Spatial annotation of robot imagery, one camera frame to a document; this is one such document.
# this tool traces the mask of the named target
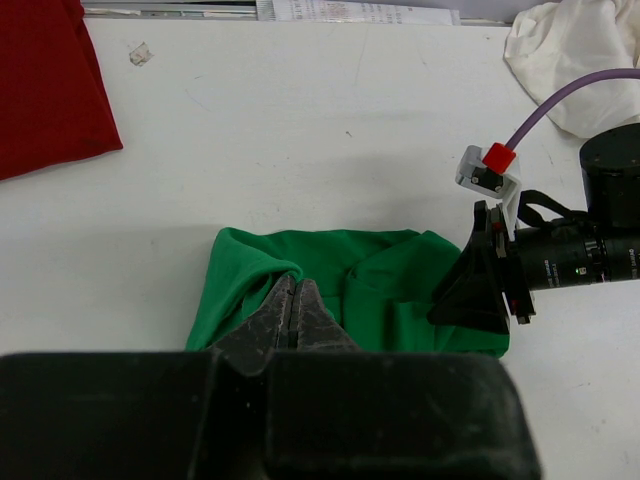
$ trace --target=green fabric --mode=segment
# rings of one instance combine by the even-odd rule
[[[429,324],[431,292],[459,250],[433,232],[221,230],[211,253],[188,350],[240,325],[283,274],[316,281],[327,309],[365,350],[484,352],[501,356],[508,335]]]

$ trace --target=white crumpled fabric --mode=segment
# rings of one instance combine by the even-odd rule
[[[505,60],[538,103],[569,82],[610,68],[638,68],[640,1],[564,0],[520,13]],[[609,80],[572,93],[549,112],[560,128],[590,138],[639,121],[640,81]]]

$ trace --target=camera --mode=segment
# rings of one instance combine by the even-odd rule
[[[507,334],[510,316],[527,324],[535,315],[532,291],[638,278],[640,124],[588,140],[580,166],[586,212],[523,191],[517,214],[527,228],[509,232],[500,205],[475,204],[469,242],[432,295],[430,323]]]

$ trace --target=white table surface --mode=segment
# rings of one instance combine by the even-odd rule
[[[432,229],[462,246],[468,144],[533,103],[507,29],[88,21],[125,149],[0,184],[0,352],[183,347],[217,230]],[[146,42],[143,67],[129,52]],[[544,120],[525,187],[584,208]],[[540,292],[504,358],[548,479],[640,478],[640,283]]]

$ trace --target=cable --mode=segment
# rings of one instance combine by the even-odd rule
[[[601,72],[590,73],[577,80],[574,80],[570,84],[558,90],[551,95],[543,104],[541,104],[530,116],[527,118],[522,126],[513,134],[509,141],[505,144],[509,150],[513,151],[518,146],[520,141],[525,137],[527,133],[535,126],[536,123],[544,117],[549,110],[555,107],[564,98],[571,95],[576,90],[580,90],[582,87],[591,85],[592,83],[602,82],[603,80],[616,80],[616,79],[635,79],[640,80],[640,70],[635,68],[615,68],[611,70],[603,70]]]

